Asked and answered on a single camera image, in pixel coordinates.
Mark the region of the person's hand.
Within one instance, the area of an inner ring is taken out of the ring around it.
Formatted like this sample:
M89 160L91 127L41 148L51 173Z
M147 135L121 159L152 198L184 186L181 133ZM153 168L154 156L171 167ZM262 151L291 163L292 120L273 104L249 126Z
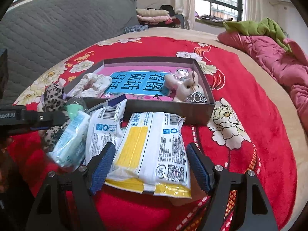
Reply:
M0 190L4 193L8 188L8 175L14 167L14 162L7 153L7 147L13 142L11 137L1 141L1 177Z

